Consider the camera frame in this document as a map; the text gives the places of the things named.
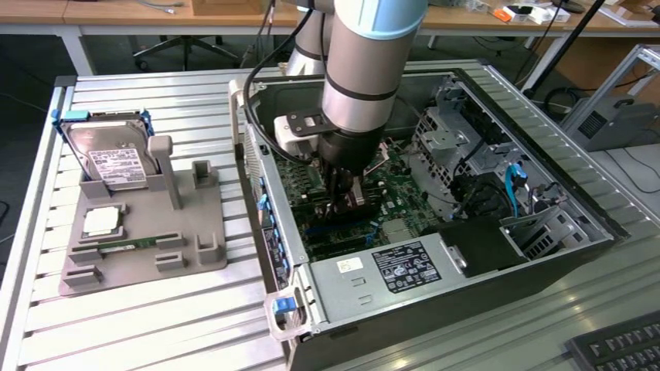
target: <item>motherboard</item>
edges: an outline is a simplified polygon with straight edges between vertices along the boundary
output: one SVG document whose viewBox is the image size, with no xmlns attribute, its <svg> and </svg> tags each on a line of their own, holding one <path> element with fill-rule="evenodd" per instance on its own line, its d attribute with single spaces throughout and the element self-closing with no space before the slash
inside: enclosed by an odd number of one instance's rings
<svg viewBox="0 0 660 371">
<path fill-rule="evenodd" d="M 381 145 L 381 151 L 365 170 L 364 183 L 378 184 L 380 211 L 356 223 L 313 226 L 314 208 L 328 202 L 317 163 L 298 165 L 277 158 L 281 182 L 293 218 L 310 261 L 397 243 L 418 237 L 437 224 L 428 193 L 416 185 L 404 154 Z"/>
</svg>

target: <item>blue cable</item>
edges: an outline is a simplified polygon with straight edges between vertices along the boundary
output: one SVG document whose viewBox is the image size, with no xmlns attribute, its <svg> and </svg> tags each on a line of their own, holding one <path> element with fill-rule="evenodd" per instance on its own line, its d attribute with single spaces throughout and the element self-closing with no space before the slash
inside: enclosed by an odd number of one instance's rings
<svg viewBox="0 0 660 371">
<path fill-rule="evenodd" d="M 504 187 L 506 188 L 508 198 L 512 200 L 513 205 L 513 216 L 517 217 L 517 201 L 516 195 L 513 194 L 513 176 L 518 176 L 521 178 L 526 178 L 526 173 L 522 171 L 522 168 L 518 164 L 513 164 L 506 168 L 506 173 L 504 174 Z"/>
</svg>

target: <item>slatted aluminum surface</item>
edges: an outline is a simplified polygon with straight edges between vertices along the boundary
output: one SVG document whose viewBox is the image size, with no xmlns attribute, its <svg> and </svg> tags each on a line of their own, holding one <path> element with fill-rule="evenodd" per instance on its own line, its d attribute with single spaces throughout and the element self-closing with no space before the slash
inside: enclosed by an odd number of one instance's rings
<svg viewBox="0 0 660 371">
<path fill-rule="evenodd" d="M 156 134 L 172 137 L 174 170 L 194 160 L 218 169 L 229 264 L 61 298 L 80 166 L 56 136 L 2 370 L 285 369 L 261 307 L 265 288 L 230 144 L 226 90 L 238 76 L 226 70 L 81 77 L 66 89 L 64 110 L 145 107 Z"/>
<path fill-rule="evenodd" d="M 537 295 L 364 355 L 333 371 L 572 370 L 562 345 L 572 336 L 660 308 L 660 230 L 645 206 L 589 157 L 566 145 L 562 133 L 522 103 L 490 67 L 473 60 L 408 65 L 412 70 L 456 67 L 502 105 L 632 238 Z M 194 159 L 210 159 L 221 173 L 232 236 L 229 266 L 224 271 L 58 298 L 57 272 L 80 191 L 77 165 L 66 150 L 58 152 L 57 139 L 53 151 L 46 151 L 52 166 L 34 168 L 45 178 L 41 212 L 33 218 L 32 254 L 17 285 L 12 331 L 8 340 L 2 338 L 2 370 L 284 369 L 280 345 L 268 337 L 261 312 L 262 283 L 228 156 L 225 83 L 234 75 L 216 71 L 89 77 L 80 79 L 74 94 L 65 95 L 76 109 L 148 107 L 157 133 L 174 140 L 176 168 Z M 0 296 L 8 296 L 5 289 Z"/>
</svg>

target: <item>sticker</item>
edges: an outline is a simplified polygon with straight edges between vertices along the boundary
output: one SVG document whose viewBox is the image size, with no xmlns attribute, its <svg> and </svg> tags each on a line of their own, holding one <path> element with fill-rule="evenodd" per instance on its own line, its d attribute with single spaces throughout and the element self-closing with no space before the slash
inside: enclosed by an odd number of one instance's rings
<svg viewBox="0 0 660 371">
<path fill-rule="evenodd" d="M 358 257 L 352 257 L 350 259 L 337 261 L 337 268 L 340 273 L 346 273 L 349 271 L 356 271 L 362 268 L 361 260 Z"/>
<path fill-rule="evenodd" d="M 98 249 L 101 254 L 116 253 L 117 251 L 134 250 L 134 245 L 116 246 L 116 247 L 105 247 L 104 249 Z"/>
<path fill-rule="evenodd" d="M 108 185 L 146 181 L 137 149 L 90 151 L 89 157 L 96 165 L 101 180 Z"/>
<path fill-rule="evenodd" d="M 384 284 L 394 294 L 441 279 L 420 241 L 370 255 L 378 266 Z"/>
</svg>

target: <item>gray carpet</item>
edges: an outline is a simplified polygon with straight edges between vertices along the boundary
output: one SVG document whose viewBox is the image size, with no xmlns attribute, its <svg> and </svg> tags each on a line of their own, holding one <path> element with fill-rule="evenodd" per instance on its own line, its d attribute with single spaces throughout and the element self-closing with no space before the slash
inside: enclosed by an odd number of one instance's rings
<svg viewBox="0 0 660 371">
<path fill-rule="evenodd" d="M 253 36 L 226 36 L 224 47 L 234 54 L 242 55 L 245 46 L 252 43 Z M 148 47 L 158 43 L 156 36 L 140 36 L 138 45 Z M 140 73 L 130 56 L 129 41 L 125 36 L 86 36 L 85 43 L 98 74 Z M 436 50 L 428 50 L 428 37 L 417 38 L 410 52 L 410 60 L 450 60 L 484 58 L 498 69 L 505 77 L 513 78 L 529 51 L 514 41 L 486 42 L 482 46 L 470 37 L 444 37 Z M 501 56 L 493 50 L 505 49 Z M 172 72 L 181 70 L 181 48 L 169 49 L 154 56 L 145 57 L 150 72 Z M 189 57 L 190 70 L 216 70 L 230 68 L 232 62 L 194 49 Z M 54 36 L 0 36 L 0 109 L 2 124 L 0 127 L 0 200 L 10 205 L 9 212 L 0 226 L 0 240 L 14 232 L 20 208 L 25 197 L 29 172 L 34 161 L 38 136 L 45 122 L 45 113 L 38 109 L 17 103 L 6 95 L 46 108 L 50 99 L 50 84 L 54 77 L 74 74 L 66 50 L 61 40 Z M 565 86 L 566 81 L 553 74 L 540 91 Z M 0 264 L 6 261 L 10 241 L 0 245 Z"/>
</svg>

